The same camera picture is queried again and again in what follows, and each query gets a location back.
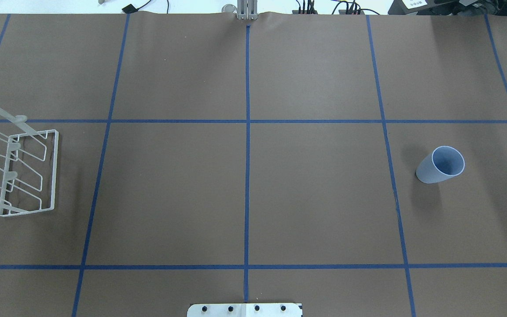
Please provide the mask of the light blue plastic cup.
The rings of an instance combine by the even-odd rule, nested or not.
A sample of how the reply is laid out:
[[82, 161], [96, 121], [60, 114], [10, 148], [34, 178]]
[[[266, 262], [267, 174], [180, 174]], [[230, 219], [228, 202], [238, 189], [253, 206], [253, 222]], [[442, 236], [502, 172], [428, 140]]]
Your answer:
[[465, 167], [465, 159], [456, 148], [439, 146], [421, 161], [415, 175], [420, 182], [433, 184], [462, 174]]

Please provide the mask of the orange black usb hub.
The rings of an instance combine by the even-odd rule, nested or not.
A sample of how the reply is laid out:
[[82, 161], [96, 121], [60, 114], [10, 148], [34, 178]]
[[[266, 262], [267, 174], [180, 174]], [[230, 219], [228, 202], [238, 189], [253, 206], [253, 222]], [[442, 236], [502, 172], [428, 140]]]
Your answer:
[[294, 15], [317, 15], [318, 11], [313, 7], [299, 7], [296, 10], [292, 10]]

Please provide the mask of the small black device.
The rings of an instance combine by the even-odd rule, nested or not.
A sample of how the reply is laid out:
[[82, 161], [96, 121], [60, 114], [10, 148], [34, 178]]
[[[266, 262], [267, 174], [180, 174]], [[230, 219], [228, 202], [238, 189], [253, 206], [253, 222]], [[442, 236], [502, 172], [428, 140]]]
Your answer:
[[122, 8], [121, 10], [125, 14], [132, 14], [132, 13], [138, 12], [139, 9], [137, 9], [136, 7], [134, 7], [132, 4], [129, 4], [129, 5], [125, 6], [124, 8]]

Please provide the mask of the black laptop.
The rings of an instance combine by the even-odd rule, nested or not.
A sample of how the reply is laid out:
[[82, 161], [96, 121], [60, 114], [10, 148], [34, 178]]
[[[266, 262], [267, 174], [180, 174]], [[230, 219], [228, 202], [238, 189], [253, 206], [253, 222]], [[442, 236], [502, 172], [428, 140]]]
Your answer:
[[388, 15], [507, 16], [507, 0], [393, 0]]

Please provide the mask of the aluminium frame post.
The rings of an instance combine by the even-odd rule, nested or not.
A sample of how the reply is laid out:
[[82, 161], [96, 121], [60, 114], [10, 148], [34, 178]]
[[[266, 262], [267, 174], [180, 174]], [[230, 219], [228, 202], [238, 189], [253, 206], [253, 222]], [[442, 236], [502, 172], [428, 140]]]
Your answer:
[[237, 19], [238, 20], [257, 20], [257, 0], [238, 0], [237, 1]]

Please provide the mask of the white central robot pedestal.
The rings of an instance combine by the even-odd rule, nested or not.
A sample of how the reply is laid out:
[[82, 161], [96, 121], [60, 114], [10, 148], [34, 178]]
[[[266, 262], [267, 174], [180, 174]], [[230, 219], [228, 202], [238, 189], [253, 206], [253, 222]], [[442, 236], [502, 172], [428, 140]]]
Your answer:
[[193, 304], [187, 317], [302, 317], [297, 303], [203, 303]]

